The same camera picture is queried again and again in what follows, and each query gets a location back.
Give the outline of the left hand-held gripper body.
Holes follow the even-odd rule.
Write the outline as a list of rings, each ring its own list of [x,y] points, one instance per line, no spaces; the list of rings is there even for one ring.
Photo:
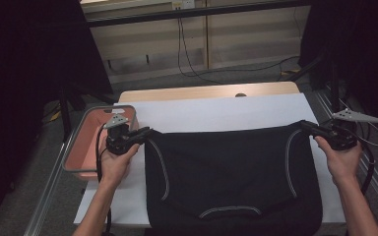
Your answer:
[[[128,119],[126,117],[114,114],[103,125],[103,128],[107,130],[106,147],[114,154],[121,155],[126,153],[139,135],[137,130],[130,129],[127,122]]]

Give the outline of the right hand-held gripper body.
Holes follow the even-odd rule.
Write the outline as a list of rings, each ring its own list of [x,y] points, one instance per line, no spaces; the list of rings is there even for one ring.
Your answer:
[[[372,143],[369,140],[370,135],[364,137],[364,134],[359,135],[356,131],[351,129],[354,125],[361,125],[362,123],[368,124],[368,131],[370,128],[374,128],[378,131],[376,127],[376,124],[378,124],[377,117],[355,112],[348,108],[332,114],[330,128],[346,140],[346,149],[354,147],[356,142],[378,147],[378,144]]]

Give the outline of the pink basket with grey rim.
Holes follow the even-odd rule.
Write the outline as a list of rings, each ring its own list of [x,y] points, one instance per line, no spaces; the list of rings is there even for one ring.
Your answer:
[[[128,119],[131,130],[139,128],[137,113],[131,105],[100,106],[89,109],[83,116],[65,153],[63,169],[83,181],[96,181],[95,144],[100,128],[119,114]]]

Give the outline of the black knit vest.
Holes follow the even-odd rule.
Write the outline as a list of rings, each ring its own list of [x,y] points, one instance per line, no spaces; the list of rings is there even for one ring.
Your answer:
[[[163,236],[313,236],[322,223],[310,141],[298,122],[155,132],[145,172],[149,222]]]

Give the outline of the person's right hand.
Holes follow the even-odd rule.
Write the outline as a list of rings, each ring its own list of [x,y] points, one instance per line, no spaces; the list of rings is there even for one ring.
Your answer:
[[[362,155],[360,142],[347,150],[333,150],[324,138],[317,136],[314,140],[327,156],[328,169],[335,185],[338,187],[358,185],[356,173]]]

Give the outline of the person's left hand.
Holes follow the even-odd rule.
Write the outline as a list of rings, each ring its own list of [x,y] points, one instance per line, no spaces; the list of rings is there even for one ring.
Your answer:
[[[102,177],[100,183],[104,186],[116,188],[126,175],[129,164],[133,156],[138,152],[139,147],[139,145],[132,145],[126,153],[121,155],[105,151],[101,155]]]

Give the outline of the black metal stand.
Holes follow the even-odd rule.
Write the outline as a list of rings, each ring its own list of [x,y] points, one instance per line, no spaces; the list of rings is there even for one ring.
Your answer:
[[[296,82],[305,74],[308,74],[312,70],[316,69],[317,67],[320,67],[325,60],[326,60],[326,57],[324,54],[317,56],[311,63],[301,68],[297,73],[290,76],[287,80],[289,82]],[[330,85],[330,95],[331,95],[331,108],[332,108],[332,112],[336,113],[340,111],[341,104],[339,101],[340,80],[339,80],[339,73],[338,73],[338,65],[335,61],[331,61],[331,77],[330,77],[329,85]]]

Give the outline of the black tripod stand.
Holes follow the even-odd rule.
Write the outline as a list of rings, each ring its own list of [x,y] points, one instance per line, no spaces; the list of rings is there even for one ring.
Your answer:
[[[90,88],[86,88],[75,83],[61,83],[59,85],[59,103],[63,123],[64,142],[66,142],[69,136],[72,134],[69,105],[72,105],[75,110],[84,110],[86,103],[82,98],[83,94],[96,98],[106,104],[113,104],[115,102],[114,99],[108,97],[107,95],[93,91]]]

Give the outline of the black curtain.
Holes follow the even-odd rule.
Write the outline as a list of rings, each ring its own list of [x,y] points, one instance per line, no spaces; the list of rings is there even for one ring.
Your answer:
[[[0,0],[0,205],[29,162],[43,106],[111,91],[81,0]]]
[[[332,65],[347,90],[378,116],[378,0],[312,0],[301,39],[299,65],[324,59],[310,72],[311,87],[332,78]]]

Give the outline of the beige cabinet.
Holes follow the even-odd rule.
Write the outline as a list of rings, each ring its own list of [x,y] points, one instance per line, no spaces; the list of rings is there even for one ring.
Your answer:
[[[87,20],[159,13],[172,0],[83,0]],[[195,0],[195,8],[266,0]],[[114,84],[178,74],[210,80],[232,68],[298,57],[308,6],[98,27],[92,34]]]

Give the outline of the black horizontal bar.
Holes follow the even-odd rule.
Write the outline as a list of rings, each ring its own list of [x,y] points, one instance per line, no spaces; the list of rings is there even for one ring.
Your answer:
[[[144,22],[164,21],[172,19],[274,10],[291,7],[310,6],[312,2],[313,0],[266,0],[264,2],[246,4],[202,7],[188,10],[170,10],[159,13],[147,13],[132,16],[96,18],[95,20],[87,20],[87,26],[89,28],[98,28]]]

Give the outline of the white wall socket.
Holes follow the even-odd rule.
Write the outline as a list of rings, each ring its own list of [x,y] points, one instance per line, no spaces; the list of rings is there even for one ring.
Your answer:
[[[194,9],[195,0],[172,0],[171,5],[173,10]]]

